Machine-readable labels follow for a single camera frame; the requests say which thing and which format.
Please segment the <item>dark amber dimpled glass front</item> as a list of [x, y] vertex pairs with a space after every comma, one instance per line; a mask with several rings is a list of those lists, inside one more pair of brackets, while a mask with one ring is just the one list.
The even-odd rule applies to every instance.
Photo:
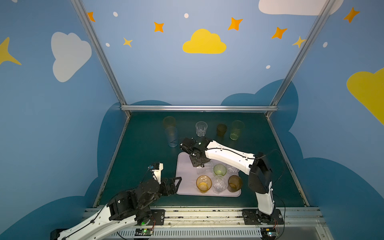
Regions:
[[231, 193], [235, 193], [239, 190], [241, 190], [243, 186], [243, 180], [237, 176], [237, 175], [232, 175], [228, 179], [228, 191]]

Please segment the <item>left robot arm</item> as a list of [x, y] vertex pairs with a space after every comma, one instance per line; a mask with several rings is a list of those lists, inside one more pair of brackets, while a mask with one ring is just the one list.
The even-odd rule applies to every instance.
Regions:
[[153, 218], [150, 205], [161, 197], [175, 195], [182, 182], [181, 177], [155, 179], [140, 183], [136, 188], [121, 191], [96, 214], [69, 229], [51, 232], [51, 240], [102, 240], [119, 230], [147, 224]]

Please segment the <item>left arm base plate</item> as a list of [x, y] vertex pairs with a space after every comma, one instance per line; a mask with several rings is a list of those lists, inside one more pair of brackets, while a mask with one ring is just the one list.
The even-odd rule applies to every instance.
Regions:
[[138, 224], [141, 226], [162, 226], [164, 224], [165, 212], [163, 209], [146, 211], [144, 218], [138, 221]]

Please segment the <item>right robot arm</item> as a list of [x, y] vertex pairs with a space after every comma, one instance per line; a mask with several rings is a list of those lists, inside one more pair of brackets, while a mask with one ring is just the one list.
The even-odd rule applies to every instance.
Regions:
[[249, 188], [256, 194], [259, 212], [271, 216], [275, 211], [272, 170], [262, 153], [254, 155], [240, 152], [205, 137], [198, 140], [184, 138], [180, 149], [189, 155], [193, 167], [203, 167], [215, 160], [245, 173], [249, 176]]

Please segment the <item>clear faceted glass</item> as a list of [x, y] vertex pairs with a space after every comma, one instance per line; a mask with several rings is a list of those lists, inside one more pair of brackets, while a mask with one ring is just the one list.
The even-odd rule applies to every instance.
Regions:
[[226, 165], [226, 168], [227, 168], [227, 173], [230, 175], [236, 175], [240, 171], [239, 169], [231, 165]]
[[215, 176], [213, 180], [213, 190], [220, 194], [228, 187], [228, 181], [224, 176]]

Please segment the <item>short orange glass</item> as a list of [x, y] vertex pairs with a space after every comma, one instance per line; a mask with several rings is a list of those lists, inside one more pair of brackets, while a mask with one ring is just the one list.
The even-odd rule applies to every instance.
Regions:
[[201, 175], [196, 180], [196, 186], [201, 193], [206, 193], [212, 187], [212, 180], [206, 175]]

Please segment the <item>lilac plastic tray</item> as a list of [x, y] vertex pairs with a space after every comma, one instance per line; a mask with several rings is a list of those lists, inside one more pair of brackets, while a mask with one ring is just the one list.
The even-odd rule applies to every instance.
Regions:
[[[213, 166], [215, 166], [216, 164], [223, 164], [224, 166], [226, 166], [226, 164], [216, 160], [212, 160], [210, 162], [213, 164]], [[201, 193], [196, 186], [196, 180], [199, 177], [197, 174], [197, 170], [193, 167], [190, 157], [187, 153], [180, 153], [178, 155], [176, 177], [182, 178], [182, 182], [177, 191], [178, 195], [236, 198], [239, 197], [242, 193], [242, 190], [239, 190], [235, 193], [231, 193], [228, 191], [228, 189], [226, 189], [222, 193], [217, 194], [214, 192], [213, 187], [211, 187], [211, 189], [206, 193]], [[213, 181], [215, 177], [214, 172], [212, 175], [208, 175], [208, 177], [210, 177]]]

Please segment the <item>small green glass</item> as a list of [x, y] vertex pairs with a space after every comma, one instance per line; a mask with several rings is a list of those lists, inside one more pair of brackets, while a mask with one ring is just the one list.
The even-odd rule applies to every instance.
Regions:
[[215, 176], [224, 177], [227, 174], [227, 168], [223, 164], [216, 164], [213, 168], [213, 172]]

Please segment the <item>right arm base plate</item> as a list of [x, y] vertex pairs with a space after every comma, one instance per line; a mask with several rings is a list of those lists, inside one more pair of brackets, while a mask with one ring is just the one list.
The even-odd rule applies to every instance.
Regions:
[[267, 215], [258, 209], [244, 209], [242, 211], [245, 225], [283, 225], [284, 216], [279, 209], [275, 209], [271, 215]]

